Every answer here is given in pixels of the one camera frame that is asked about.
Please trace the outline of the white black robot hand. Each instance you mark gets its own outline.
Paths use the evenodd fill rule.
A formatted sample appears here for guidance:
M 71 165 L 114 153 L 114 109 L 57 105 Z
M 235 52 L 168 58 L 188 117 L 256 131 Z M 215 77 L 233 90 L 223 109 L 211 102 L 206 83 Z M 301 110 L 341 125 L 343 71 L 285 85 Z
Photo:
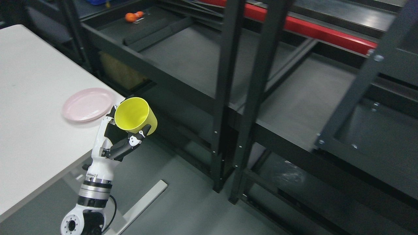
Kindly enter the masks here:
M 138 133 L 131 133 L 116 126 L 115 105 L 101 121 L 91 152 L 92 163 L 87 169 L 85 180 L 104 182 L 114 180 L 114 170 L 124 157 L 136 150 L 145 138 L 151 125 L 145 125 Z

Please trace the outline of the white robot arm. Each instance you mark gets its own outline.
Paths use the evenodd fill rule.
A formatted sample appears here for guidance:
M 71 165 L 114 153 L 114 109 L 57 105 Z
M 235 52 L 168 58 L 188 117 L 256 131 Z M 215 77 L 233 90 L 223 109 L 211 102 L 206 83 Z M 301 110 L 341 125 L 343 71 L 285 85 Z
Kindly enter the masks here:
M 109 180 L 94 182 L 84 180 L 78 193 L 75 207 L 63 218 L 61 235 L 101 235 L 109 225 L 104 208 L 111 198 L 112 184 Z

